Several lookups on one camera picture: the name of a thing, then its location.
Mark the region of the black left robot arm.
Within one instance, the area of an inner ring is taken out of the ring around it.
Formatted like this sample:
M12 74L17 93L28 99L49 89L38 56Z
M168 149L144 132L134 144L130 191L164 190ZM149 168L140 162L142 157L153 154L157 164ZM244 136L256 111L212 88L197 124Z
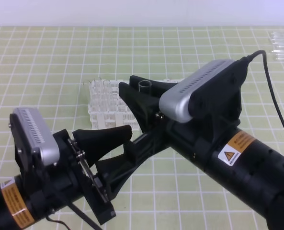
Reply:
M11 130L20 174L0 184L0 230L26 229L64 207L99 230L115 217L112 200L143 162L129 125L72 135L63 129L48 134L47 147L32 145L20 126ZM56 158L45 163L44 149Z

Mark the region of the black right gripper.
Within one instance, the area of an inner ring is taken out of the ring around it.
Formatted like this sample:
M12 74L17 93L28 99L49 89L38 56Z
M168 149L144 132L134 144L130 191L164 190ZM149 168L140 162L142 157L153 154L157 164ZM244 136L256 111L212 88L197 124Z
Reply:
M139 92L139 83L149 81L150 93ZM148 158L171 147L198 168L211 168L216 157L216 137L210 115L186 123L174 121L159 112L161 95L178 84L148 80L132 75L129 84L119 83L119 96L138 121L142 135L124 144L128 168L137 168Z

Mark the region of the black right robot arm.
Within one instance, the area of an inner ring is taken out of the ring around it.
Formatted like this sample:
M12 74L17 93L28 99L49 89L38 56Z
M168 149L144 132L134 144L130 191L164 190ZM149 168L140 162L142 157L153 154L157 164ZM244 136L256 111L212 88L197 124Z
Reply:
M264 217L269 229L284 230L284 156L239 129L242 82L215 77L190 90L183 81L153 81L142 93L140 81L132 76L118 86L143 132L125 145L126 156L139 166L171 147Z

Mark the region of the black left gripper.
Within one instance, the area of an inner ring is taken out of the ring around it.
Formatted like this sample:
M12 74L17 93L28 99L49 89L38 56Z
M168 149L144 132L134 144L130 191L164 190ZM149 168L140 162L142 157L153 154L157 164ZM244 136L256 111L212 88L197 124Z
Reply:
M131 126L78 129L73 132L74 139L63 129L54 133L53 137L59 147L59 161L44 166L39 158L36 159L47 212L51 214L68 207L88 225L102 225L110 221L116 216L111 201L144 159L132 161L122 154L98 160L131 139ZM96 165L97 175L90 169L93 164ZM74 204L82 197L89 204L96 221Z

